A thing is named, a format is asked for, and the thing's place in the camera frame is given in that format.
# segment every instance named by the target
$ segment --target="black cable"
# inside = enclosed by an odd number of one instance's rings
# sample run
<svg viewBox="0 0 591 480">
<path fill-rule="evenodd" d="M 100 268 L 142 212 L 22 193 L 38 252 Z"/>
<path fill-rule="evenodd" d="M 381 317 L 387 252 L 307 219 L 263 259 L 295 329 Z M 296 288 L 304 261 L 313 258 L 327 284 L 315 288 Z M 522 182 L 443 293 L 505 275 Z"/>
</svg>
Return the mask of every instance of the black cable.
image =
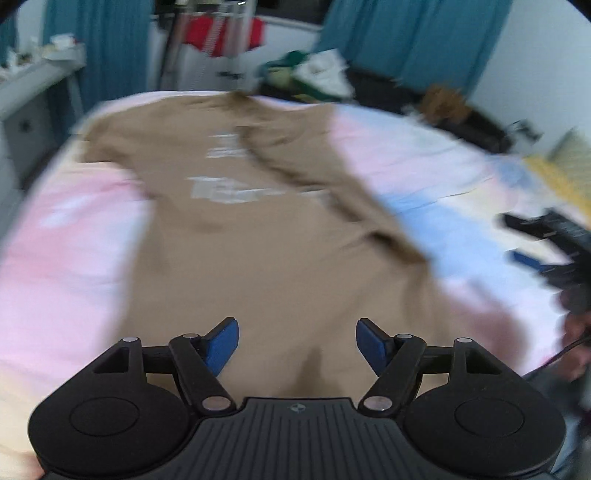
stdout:
<svg viewBox="0 0 591 480">
<path fill-rule="evenodd" d="M 567 354 L 568 352 L 570 352 L 573 348 L 576 348 L 579 345 L 581 345 L 581 344 L 583 344 L 583 343 L 585 343 L 587 341 L 590 341 L 590 340 L 591 340 L 591 334 L 584 334 L 578 340 L 575 340 L 573 343 L 570 343 L 567 346 L 565 346 L 560 352 L 558 352 L 556 355 L 554 355 L 544 365 L 542 365 L 541 367 L 538 367 L 538 368 L 532 370 L 530 373 L 528 373 L 527 375 L 525 375 L 525 378 L 527 379 L 527 381 L 533 380 L 535 377 L 537 377 L 537 375 L 542 370 L 544 370 L 545 368 L 548 368 L 550 365 L 552 365 L 554 362 L 556 362 L 556 360 L 560 360 L 565 354 Z"/>
</svg>

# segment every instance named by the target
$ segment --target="yellow pillow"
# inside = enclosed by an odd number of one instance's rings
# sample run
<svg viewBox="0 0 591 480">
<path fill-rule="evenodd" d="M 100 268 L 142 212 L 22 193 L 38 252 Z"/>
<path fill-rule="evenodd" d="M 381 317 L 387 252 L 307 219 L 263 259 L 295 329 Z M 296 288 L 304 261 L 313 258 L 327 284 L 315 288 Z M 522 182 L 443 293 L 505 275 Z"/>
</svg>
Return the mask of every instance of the yellow pillow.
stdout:
<svg viewBox="0 0 591 480">
<path fill-rule="evenodd" d="M 591 200 L 581 193 L 560 168 L 536 156 L 526 158 L 525 163 L 556 195 L 578 207 L 587 218 L 587 226 L 591 226 Z"/>
</svg>

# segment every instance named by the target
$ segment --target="pillow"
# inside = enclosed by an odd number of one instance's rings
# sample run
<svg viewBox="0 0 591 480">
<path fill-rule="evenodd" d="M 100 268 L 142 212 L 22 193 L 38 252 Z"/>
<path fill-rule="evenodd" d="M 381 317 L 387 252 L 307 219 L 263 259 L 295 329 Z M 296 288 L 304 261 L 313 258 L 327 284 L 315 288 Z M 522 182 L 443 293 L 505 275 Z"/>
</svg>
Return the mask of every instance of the pillow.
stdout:
<svg viewBox="0 0 591 480">
<path fill-rule="evenodd" d="M 567 133 L 550 155 L 550 161 L 591 199 L 591 144 L 581 132 L 573 129 Z"/>
</svg>

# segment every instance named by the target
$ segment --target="hand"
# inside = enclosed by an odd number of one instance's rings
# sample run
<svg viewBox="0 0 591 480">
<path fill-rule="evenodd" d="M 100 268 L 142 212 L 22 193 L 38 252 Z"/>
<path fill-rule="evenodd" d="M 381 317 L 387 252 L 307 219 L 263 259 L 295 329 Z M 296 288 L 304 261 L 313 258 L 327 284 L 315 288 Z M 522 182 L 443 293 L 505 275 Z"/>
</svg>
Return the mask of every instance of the hand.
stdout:
<svg viewBox="0 0 591 480">
<path fill-rule="evenodd" d="M 560 303 L 567 306 L 567 294 L 560 295 Z M 575 315 L 569 313 L 564 320 L 564 336 L 562 346 L 578 340 L 587 327 L 591 327 L 591 312 Z M 587 366 L 591 364 L 591 348 L 580 345 L 565 354 L 558 362 L 557 372 L 564 379 L 572 382 L 582 377 Z"/>
</svg>

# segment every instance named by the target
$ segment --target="drawer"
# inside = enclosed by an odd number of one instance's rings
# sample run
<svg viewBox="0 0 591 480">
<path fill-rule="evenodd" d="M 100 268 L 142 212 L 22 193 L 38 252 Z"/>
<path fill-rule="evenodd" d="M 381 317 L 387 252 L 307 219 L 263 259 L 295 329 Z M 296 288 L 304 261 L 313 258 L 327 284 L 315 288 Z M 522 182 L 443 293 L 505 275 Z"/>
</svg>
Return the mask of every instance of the drawer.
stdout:
<svg viewBox="0 0 591 480">
<path fill-rule="evenodd" d="M 10 160 L 0 158 L 0 205 L 15 189 L 17 189 L 17 181 Z"/>
<path fill-rule="evenodd" d="M 3 238 L 9 231 L 14 219 L 17 217 L 21 199 L 21 191 L 13 190 L 4 201 L 0 203 L 0 247 L 2 246 Z"/>
</svg>

